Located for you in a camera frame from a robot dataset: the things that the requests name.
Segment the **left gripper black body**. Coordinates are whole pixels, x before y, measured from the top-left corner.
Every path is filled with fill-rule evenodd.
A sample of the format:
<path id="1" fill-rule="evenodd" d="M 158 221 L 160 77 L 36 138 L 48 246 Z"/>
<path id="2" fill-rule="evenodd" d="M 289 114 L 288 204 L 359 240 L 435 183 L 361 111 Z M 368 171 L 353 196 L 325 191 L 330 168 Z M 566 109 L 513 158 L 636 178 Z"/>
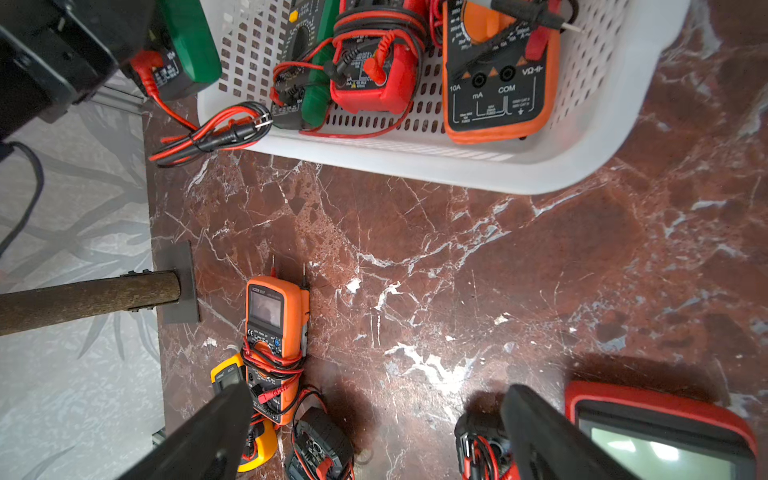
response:
<path id="1" fill-rule="evenodd" d="M 92 97 L 135 57 L 154 1 L 1 3 L 1 138 L 49 123 Z"/>

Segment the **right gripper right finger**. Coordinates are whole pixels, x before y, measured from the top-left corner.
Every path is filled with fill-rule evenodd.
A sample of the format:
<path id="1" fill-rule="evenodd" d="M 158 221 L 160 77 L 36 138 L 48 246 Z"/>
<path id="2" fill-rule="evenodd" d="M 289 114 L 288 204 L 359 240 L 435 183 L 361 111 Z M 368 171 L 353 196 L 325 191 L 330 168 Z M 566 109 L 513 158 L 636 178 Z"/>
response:
<path id="1" fill-rule="evenodd" d="M 531 388 L 513 384 L 500 409 L 521 479 L 633 479 Z"/>

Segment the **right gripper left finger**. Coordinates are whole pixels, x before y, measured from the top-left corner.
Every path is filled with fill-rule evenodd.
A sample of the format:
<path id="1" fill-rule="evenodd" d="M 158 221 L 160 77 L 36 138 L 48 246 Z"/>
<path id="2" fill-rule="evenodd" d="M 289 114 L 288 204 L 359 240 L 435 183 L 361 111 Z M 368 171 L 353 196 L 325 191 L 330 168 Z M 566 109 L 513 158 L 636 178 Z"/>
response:
<path id="1" fill-rule="evenodd" d="M 121 478 L 234 479 L 251 415 L 247 386 L 230 385 Z"/>

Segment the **green multimeter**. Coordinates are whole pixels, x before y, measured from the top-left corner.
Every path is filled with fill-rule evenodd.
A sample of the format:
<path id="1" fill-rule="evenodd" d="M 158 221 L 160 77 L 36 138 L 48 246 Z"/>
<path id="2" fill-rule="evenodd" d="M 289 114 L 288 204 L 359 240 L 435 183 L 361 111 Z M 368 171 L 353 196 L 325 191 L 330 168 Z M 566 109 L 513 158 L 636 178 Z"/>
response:
<path id="1" fill-rule="evenodd" d="M 198 0 L 158 1 L 144 50 L 162 59 L 162 65 L 152 69 L 152 76 L 165 102 L 194 96 L 222 74 L 216 44 Z"/>
<path id="2" fill-rule="evenodd" d="M 293 1 L 270 91 L 274 125 L 304 131 L 321 127 L 331 104 L 330 78 L 324 65 L 335 55 L 334 24 L 338 1 Z"/>

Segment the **orange black multimeter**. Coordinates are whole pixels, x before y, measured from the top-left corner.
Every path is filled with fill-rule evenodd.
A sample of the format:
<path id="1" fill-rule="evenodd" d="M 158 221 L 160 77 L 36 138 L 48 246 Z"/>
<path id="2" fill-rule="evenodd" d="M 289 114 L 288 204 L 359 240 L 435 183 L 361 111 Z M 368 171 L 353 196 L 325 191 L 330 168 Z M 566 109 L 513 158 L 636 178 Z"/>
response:
<path id="1" fill-rule="evenodd" d="M 433 1 L 444 126 L 456 144 L 525 139 L 553 112 L 561 36 L 579 32 L 577 1 Z"/>

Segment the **small black red multimeter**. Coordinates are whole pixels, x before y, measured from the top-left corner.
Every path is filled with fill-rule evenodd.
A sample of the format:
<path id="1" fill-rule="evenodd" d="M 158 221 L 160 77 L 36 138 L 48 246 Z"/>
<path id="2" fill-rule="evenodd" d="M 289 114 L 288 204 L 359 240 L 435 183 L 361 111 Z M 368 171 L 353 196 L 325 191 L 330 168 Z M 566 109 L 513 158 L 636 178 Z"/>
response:
<path id="1" fill-rule="evenodd" d="M 454 428 L 464 480 L 518 480 L 511 442 L 497 413 L 465 412 Z"/>

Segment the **large red multimeter right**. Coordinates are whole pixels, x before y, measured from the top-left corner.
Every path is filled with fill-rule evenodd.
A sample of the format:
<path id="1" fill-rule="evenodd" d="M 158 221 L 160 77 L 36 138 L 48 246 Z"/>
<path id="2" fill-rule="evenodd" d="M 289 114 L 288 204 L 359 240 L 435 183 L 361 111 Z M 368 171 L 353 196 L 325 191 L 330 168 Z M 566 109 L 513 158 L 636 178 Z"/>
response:
<path id="1" fill-rule="evenodd" d="M 640 479 L 756 479 L 747 423 L 711 403 L 634 387 L 572 381 L 566 417 Z"/>

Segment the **small dark grey multimeter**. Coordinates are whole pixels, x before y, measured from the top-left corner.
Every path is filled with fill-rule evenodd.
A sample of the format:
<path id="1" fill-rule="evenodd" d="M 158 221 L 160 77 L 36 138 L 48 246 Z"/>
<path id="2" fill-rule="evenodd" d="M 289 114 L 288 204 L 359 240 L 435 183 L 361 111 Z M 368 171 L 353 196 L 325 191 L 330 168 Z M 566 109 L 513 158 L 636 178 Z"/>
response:
<path id="1" fill-rule="evenodd" d="M 354 478 L 354 448 L 321 407 L 310 407 L 293 425 L 291 456 L 284 464 L 290 480 Z"/>

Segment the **orange Victor multimeter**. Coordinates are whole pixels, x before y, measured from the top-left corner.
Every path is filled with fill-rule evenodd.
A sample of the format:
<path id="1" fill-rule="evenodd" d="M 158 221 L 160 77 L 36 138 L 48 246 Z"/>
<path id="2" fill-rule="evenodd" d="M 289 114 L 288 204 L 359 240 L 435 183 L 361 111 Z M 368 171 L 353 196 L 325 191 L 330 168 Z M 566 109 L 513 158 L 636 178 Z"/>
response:
<path id="1" fill-rule="evenodd" d="M 307 357 L 310 287 L 277 269 L 246 284 L 241 357 L 255 410 L 277 426 L 292 422 Z"/>

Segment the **white plastic perforated basket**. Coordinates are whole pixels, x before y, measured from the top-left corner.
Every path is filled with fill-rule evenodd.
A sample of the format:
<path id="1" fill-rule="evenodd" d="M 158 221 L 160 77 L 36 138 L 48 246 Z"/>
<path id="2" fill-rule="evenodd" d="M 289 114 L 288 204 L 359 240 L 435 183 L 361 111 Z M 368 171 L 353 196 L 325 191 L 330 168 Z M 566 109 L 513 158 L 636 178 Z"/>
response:
<path id="1" fill-rule="evenodd" d="M 334 109 L 318 136 L 273 129 L 259 152 L 379 174 L 537 195 L 604 165 L 640 112 L 662 51 L 680 33 L 685 1 L 584 1 L 578 33 L 561 42 L 558 90 L 547 124 L 524 140 L 459 145 L 443 119 L 441 58 L 425 56 L 405 119 Z"/>

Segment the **pink cherry blossom tree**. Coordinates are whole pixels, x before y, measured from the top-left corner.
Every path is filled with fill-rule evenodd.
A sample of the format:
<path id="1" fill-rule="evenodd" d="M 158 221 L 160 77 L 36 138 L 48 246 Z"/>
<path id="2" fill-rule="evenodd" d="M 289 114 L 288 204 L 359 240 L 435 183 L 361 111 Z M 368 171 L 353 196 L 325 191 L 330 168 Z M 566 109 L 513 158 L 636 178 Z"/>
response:
<path id="1" fill-rule="evenodd" d="M 6 293 L 3 336 L 83 318 L 155 307 L 179 295 L 173 273 L 144 272 Z"/>

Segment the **tree trunk base plate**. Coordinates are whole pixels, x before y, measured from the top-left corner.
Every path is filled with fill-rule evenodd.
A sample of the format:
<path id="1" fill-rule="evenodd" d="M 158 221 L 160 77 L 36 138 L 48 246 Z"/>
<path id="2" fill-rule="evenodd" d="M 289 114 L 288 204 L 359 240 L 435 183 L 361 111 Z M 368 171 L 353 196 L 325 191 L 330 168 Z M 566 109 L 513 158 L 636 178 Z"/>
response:
<path id="1" fill-rule="evenodd" d="M 189 240 L 162 241 L 153 250 L 156 271 L 173 273 L 179 295 L 157 307 L 163 325 L 197 325 L 200 322 L 192 246 Z"/>

